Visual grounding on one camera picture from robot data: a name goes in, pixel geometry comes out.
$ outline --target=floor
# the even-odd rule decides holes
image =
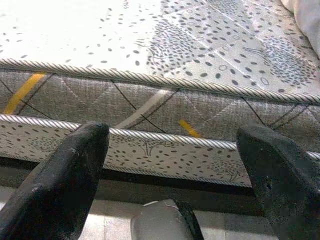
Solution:
[[[0,186],[0,209],[14,188]],[[80,240],[131,240],[130,221],[142,205],[95,200]],[[277,240],[267,219],[196,211],[205,240]]]

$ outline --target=patterned mattress fabric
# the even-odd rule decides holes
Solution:
[[[203,144],[250,121],[320,152],[320,60],[280,0],[3,0],[0,25],[1,156],[42,161],[75,129],[13,115],[143,132],[112,136],[106,168],[209,182],[250,185],[234,143]]]

